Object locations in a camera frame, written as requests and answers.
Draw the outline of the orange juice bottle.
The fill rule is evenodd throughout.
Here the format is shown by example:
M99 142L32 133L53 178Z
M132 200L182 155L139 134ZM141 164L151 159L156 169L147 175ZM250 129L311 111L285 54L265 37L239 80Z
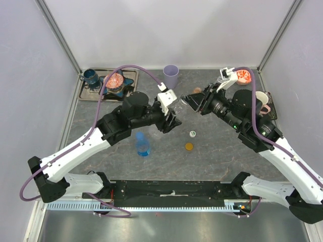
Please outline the orange juice bottle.
M198 87L193 90L193 93L200 93L200 92L201 92L201 89Z

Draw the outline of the clear bottle blue-white cap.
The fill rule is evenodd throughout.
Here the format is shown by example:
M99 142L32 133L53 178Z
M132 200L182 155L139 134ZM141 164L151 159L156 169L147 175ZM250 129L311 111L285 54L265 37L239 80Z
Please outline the clear bottle blue-white cap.
M189 106L182 100L176 101L171 105L171 109L175 113L176 120L184 121ZM152 139L160 140L165 134L157 129L155 125L148 128L148 133Z

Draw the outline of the orange bottle cap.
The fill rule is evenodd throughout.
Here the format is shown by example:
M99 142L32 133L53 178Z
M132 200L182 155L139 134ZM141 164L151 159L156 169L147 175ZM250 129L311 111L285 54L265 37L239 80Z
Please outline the orange bottle cap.
M190 150L192 150L193 148L194 148L194 146L193 146L193 144L192 144L192 143L186 143L186 144L185 144L185 149L186 149L186 150L190 151Z

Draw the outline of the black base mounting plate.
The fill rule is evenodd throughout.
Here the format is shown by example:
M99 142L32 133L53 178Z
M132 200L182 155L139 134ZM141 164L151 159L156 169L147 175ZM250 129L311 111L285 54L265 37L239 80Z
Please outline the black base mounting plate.
M116 180L95 194L112 199L116 207L202 207L221 206L224 200L257 200L231 182Z

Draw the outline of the dark blue teacup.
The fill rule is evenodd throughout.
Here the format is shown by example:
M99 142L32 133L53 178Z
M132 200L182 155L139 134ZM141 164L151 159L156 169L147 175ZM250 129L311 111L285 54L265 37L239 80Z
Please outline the dark blue teacup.
M93 85L98 82L99 77L94 69L87 69L83 75L80 76L82 81L85 81L88 85Z

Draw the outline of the red white floral bowl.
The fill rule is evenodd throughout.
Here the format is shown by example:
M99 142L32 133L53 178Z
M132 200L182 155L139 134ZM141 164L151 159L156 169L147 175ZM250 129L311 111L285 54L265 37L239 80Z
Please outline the red white floral bowl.
M252 78L250 73L247 70L238 70L236 71L238 81L238 85L248 85L252 82Z

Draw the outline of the blue water bottle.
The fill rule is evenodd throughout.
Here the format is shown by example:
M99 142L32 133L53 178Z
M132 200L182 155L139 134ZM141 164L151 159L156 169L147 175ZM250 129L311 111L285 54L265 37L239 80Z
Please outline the blue water bottle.
M136 133L135 147L139 156L146 157L150 154L150 143L142 132Z

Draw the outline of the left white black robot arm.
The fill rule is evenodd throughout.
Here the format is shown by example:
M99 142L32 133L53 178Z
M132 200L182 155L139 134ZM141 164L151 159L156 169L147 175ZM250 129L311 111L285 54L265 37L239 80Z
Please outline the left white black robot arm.
M42 201L50 203L75 193L109 196L112 185L103 172L78 175L70 171L92 155L130 137L133 129L156 125L159 131L168 133L179 126L181 121L171 108L176 101L173 90L158 94L153 105L149 105L146 94L134 92L64 149L42 159L30 158L28 165Z

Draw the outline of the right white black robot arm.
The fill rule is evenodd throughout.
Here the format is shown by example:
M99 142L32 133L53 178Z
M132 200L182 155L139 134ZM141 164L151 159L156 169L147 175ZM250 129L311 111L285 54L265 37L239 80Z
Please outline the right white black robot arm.
M282 132L252 108L261 108L261 101L252 102L252 91L241 89L227 99L225 90L210 84L202 92L183 95L181 99L195 112L215 114L238 133L242 143L274 165L290 182L280 185L257 178L247 172L232 181L236 198L246 195L269 199L287 207L301 221L314 224L322 221L322 178L293 150Z

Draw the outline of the red patterned bowl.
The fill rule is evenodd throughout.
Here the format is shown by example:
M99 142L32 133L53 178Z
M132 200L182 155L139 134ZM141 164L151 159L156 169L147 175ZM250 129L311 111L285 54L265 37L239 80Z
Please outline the red patterned bowl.
M119 73L114 73L110 78L105 77L105 87L109 90L119 90L124 83L124 77Z

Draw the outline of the lavender plastic cup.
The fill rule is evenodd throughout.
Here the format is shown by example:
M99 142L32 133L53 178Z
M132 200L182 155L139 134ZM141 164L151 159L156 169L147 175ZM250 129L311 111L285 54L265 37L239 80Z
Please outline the lavender plastic cup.
M174 89L178 84L179 68L175 65L167 65L163 69L164 84L168 89Z

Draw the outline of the clear plastic bottle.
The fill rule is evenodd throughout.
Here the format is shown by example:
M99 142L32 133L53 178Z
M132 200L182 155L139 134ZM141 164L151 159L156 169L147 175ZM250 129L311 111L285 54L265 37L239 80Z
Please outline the clear plastic bottle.
M218 83L222 83L222 82L223 82L223 79L222 79L222 77L221 77L221 76L219 76L219 77L217 78L217 82L218 82Z

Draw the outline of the metal tray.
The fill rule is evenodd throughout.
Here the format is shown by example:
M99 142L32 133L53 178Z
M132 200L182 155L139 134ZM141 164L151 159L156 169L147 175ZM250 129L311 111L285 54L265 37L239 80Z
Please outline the metal tray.
M85 81L82 81L81 79L81 86L79 88L79 94L78 94L78 99L79 100L85 100L85 101L98 101L99 98L99 93L100 90L102 88L102 84L103 84L103 80L104 78L110 74L110 72L113 71L113 69L102 69L102 68L93 68L99 77L99 82L95 83L93 85L88 85ZM122 69L124 77L129 78L129 79L133 79L134 83L133 83L133 91L129 92L125 97L128 97L129 95L131 95L133 92L136 92L137 90L137 83L138 83L138 78L139 78L139 71L138 70L134 70L134 69ZM102 97L102 101L105 102L122 102L124 100L124 98L122 100L103 100Z

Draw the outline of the white green bottle cap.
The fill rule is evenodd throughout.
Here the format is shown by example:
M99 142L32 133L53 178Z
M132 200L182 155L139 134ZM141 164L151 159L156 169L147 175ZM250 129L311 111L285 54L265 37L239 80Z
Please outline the white green bottle cap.
M195 131L190 131L189 135L190 135L190 137L194 138L196 136L196 132Z

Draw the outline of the dark floral square plate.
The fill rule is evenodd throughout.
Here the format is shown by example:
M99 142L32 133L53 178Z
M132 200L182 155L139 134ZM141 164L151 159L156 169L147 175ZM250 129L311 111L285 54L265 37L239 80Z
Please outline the dark floral square plate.
M271 108L271 110L270 110L270 112L268 112L264 116L267 119L270 119L270 120L277 120L278 119L278 115L277 115L277 111L276 111L276 108L275 108L275 104L274 104L273 97L272 97L272 95L271 95L270 92L265 92L265 94L268 97L268 103L267 103L267 105Z

